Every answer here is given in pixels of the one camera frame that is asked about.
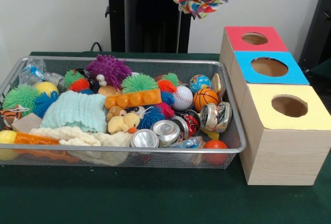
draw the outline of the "yellow box top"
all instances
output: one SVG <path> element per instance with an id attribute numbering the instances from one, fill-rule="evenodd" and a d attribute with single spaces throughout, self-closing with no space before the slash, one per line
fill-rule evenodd
<path id="1" fill-rule="evenodd" d="M 248 84 L 268 129 L 331 130 L 331 116 L 311 86 Z"/>

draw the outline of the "light blue washcloth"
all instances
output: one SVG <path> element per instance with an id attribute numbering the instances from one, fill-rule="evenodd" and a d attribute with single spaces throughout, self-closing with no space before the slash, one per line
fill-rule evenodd
<path id="1" fill-rule="evenodd" d="M 106 132 L 106 97 L 67 91 L 47 109 L 40 127 L 79 127 L 84 132 Z"/>

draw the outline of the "baseball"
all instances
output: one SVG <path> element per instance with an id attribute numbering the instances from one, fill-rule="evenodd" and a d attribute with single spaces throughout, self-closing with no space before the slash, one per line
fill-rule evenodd
<path id="1" fill-rule="evenodd" d="M 185 86 L 179 86 L 177 90 L 172 93 L 174 96 L 175 102 L 173 108 L 178 111 L 187 110 L 191 107 L 193 102 L 192 91 Z"/>

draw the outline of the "black cable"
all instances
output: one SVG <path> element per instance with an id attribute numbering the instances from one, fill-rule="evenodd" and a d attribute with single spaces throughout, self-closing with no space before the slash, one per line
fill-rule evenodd
<path id="1" fill-rule="evenodd" d="M 93 43 L 93 45 L 92 45 L 92 47 L 90 49 L 90 52 L 93 52 L 93 49 L 94 49 L 95 45 L 97 45 L 98 48 L 99 48 L 99 51 L 102 52 L 102 48 L 101 48 L 101 45 L 99 44 L 99 42 L 94 42 Z"/>

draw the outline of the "box with hole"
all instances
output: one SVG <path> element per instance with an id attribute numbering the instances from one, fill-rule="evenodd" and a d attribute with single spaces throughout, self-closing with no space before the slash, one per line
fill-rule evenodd
<path id="1" fill-rule="evenodd" d="M 273 27 L 226 26 L 223 33 L 220 62 L 231 73 L 234 52 L 288 52 Z"/>
<path id="2" fill-rule="evenodd" d="M 247 83 L 309 85 L 289 52 L 235 52 L 230 73 L 241 111 Z"/>
<path id="3" fill-rule="evenodd" d="M 313 185 L 331 147 L 331 116 L 308 85 L 248 84 L 241 112 L 249 185 Z"/>

